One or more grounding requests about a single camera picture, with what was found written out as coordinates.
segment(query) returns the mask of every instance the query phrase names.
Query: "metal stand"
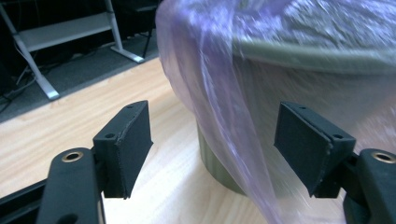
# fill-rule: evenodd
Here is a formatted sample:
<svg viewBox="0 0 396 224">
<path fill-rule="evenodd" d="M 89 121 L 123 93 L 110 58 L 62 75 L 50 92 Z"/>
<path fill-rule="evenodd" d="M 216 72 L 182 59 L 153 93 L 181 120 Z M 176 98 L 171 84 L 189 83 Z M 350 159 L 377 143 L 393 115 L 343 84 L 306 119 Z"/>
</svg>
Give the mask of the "metal stand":
<svg viewBox="0 0 396 224">
<path fill-rule="evenodd" d="M 143 58 L 125 50 L 122 47 L 119 27 L 117 25 L 111 0 L 105 0 L 105 2 L 107 12 L 20 32 L 15 29 L 11 19 L 4 9 L 3 5 L 6 3 L 0 4 L 1 16 L 5 20 L 9 31 L 12 33 L 13 38 L 20 48 L 22 56 L 32 68 L 35 74 L 35 81 L 50 100 L 55 100 L 59 98 L 60 95 L 40 73 L 40 70 L 35 64 L 35 60 L 30 54 L 32 51 L 62 44 L 87 35 L 94 35 L 103 31 L 111 30 L 116 44 L 116 47 L 112 47 L 114 51 L 136 63 L 142 63 L 144 61 Z"/>
</svg>

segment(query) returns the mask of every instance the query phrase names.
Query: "translucent plastic bag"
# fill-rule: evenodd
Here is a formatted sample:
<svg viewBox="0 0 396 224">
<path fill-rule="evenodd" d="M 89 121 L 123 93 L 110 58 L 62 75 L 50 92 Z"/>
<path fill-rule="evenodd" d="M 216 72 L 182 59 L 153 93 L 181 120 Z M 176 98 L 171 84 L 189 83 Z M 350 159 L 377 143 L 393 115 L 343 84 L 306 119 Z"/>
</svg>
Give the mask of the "translucent plastic bag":
<svg viewBox="0 0 396 224">
<path fill-rule="evenodd" d="M 368 0 L 165 0 L 160 59 L 205 140 L 269 223 L 344 223 L 309 198 L 273 147 L 280 101 L 306 105 L 395 152 L 396 4 Z"/>
</svg>

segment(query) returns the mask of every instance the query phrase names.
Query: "screw hole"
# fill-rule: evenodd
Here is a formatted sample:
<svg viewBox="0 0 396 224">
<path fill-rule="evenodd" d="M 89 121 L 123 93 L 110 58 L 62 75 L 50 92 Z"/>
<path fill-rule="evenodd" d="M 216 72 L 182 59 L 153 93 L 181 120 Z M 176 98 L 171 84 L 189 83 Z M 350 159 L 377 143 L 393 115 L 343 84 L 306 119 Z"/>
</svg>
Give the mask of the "screw hole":
<svg viewBox="0 0 396 224">
<path fill-rule="evenodd" d="M 343 135 L 340 135 L 340 134 L 333 134 L 332 136 L 334 138 L 338 138 L 338 139 L 343 139 L 344 138 Z"/>
<path fill-rule="evenodd" d="M 80 151 L 70 152 L 62 157 L 62 161 L 64 162 L 78 161 L 79 159 L 81 159 L 83 155 L 84 153 Z"/>
<path fill-rule="evenodd" d="M 114 133 L 108 133 L 105 135 L 105 138 L 112 138 L 114 136 L 116 136 Z"/>
<path fill-rule="evenodd" d="M 78 221 L 78 216 L 76 214 L 68 214 L 59 218 L 56 222 L 57 224 L 75 224 Z"/>
<path fill-rule="evenodd" d="M 396 163 L 396 159 L 388 154 L 381 153 L 381 152 L 374 152 L 372 155 L 378 161 L 382 161 L 382 162 L 386 162 L 386 163 Z"/>
</svg>

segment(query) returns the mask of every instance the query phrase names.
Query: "plastic wrap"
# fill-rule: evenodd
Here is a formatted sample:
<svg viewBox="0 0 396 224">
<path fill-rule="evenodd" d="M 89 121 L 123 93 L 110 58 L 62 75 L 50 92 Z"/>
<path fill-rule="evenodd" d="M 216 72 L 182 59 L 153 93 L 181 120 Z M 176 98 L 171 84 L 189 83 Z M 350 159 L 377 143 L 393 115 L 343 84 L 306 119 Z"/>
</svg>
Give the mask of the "plastic wrap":
<svg viewBox="0 0 396 224">
<path fill-rule="evenodd" d="M 309 198 L 273 147 L 280 101 L 396 152 L 396 4 L 385 0 L 164 0 L 160 59 L 175 93 L 269 223 L 344 223 Z"/>
</svg>

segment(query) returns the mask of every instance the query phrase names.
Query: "dark floor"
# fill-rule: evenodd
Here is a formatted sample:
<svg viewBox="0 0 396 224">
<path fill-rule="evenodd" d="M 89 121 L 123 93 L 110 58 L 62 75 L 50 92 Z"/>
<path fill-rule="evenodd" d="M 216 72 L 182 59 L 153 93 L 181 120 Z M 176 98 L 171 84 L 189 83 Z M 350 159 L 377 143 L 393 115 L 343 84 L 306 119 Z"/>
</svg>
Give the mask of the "dark floor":
<svg viewBox="0 0 396 224">
<path fill-rule="evenodd" d="M 137 35 L 124 41 L 123 46 L 129 51 L 141 55 L 145 41 L 145 37 Z M 111 50 L 111 46 L 113 45 L 104 45 L 86 55 L 50 69 L 46 74 L 47 80 L 63 97 L 138 65 Z M 145 61 L 156 57 L 158 57 L 157 38 L 155 32 L 153 32 Z M 45 93 L 34 83 L 26 88 L 21 95 L 13 99 L 9 105 L 4 102 L 0 104 L 0 110 L 7 106 L 0 113 L 0 123 L 49 102 L 50 100 Z"/>
</svg>

